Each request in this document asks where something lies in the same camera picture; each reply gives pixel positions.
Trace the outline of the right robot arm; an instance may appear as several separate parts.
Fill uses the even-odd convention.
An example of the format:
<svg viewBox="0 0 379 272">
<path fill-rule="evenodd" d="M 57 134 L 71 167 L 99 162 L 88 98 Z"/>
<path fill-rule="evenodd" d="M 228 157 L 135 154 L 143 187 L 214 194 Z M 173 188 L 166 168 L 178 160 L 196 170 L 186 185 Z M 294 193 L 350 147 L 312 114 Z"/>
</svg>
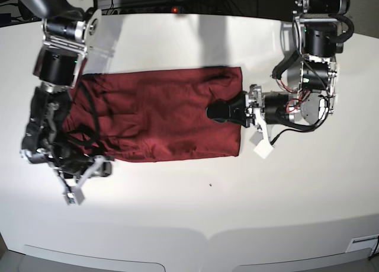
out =
<svg viewBox="0 0 379 272">
<path fill-rule="evenodd" d="M 30 116 L 20 153 L 31 164 L 47 164 L 63 186 L 68 204 L 84 201 L 82 186 L 92 177 L 107 177 L 113 159 L 94 149 L 99 144 L 99 121 L 89 89 L 80 81 L 102 12 L 98 0 L 20 0 L 41 19 L 43 45 L 33 74 L 41 84 L 30 104 Z M 75 97 L 74 89 L 88 100 L 94 131 L 77 139 L 63 131 Z"/>
</svg>

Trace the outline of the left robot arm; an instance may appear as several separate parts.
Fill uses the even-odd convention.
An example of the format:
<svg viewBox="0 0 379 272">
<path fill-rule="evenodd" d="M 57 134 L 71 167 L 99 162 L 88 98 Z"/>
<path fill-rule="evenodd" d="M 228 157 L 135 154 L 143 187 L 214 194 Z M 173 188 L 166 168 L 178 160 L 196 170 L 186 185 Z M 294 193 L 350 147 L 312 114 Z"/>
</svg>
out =
<svg viewBox="0 0 379 272">
<path fill-rule="evenodd" d="M 294 0 L 292 55 L 272 70 L 280 92 L 263 92 L 259 85 L 234 98 L 219 100 L 206 108 L 210 120 L 255 126 L 254 151 L 266 158 L 278 136 L 274 125 L 287 132 L 310 133 L 334 112 L 339 67 L 336 55 L 343 52 L 355 27 L 346 17 L 351 0 Z"/>
</svg>

